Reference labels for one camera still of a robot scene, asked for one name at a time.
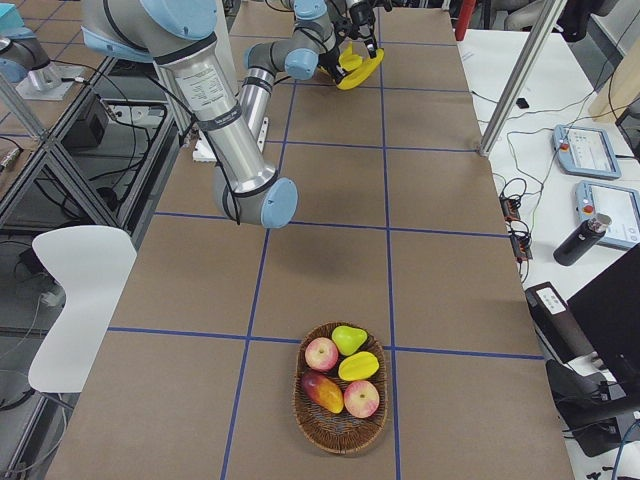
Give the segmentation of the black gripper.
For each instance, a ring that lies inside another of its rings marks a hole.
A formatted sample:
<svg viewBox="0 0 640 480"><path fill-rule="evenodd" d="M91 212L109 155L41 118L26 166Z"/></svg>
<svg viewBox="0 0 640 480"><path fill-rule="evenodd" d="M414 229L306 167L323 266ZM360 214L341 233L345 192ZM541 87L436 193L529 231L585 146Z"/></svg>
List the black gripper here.
<svg viewBox="0 0 640 480"><path fill-rule="evenodd" d="M336 86L339 86L346 77L345 70L339 62L340 50L333 47L319 55L319 66L328 73Z"/></svg>
<svg viewBox="0 0 640 480"><path fill-rule="evenodd" d="M350 19L348 36L375 43L375 14L373 6L367 0L346 0L346 13Z"/></svg>

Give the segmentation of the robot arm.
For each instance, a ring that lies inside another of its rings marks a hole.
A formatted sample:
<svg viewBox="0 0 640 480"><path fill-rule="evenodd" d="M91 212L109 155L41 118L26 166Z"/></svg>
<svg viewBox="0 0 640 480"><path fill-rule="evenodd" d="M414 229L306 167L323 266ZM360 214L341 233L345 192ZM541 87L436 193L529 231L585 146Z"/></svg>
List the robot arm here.
<svg viewBox="0 0 640 480"><path fill-rule="evenodd" d="M173 74L221 169L214 182L218 208L237 223L266 229L286 226L298 203L295 183L264 160L257 143L275 76L307 80L321 56L336 49L325 2L296 1L293 9L292 36L247 52L248 75L235 94L217 57L215 2L86 1L82 7L89 48Z"/></svg>
<svg viewBox="0 0 640 480"><path fill-rule="evenodd" d="M373 48L377 45L375 35L376 9L381 7L385 12L391 12L391 1L327 1L329 17L336 35L341 38L361 40Z"/></svg>

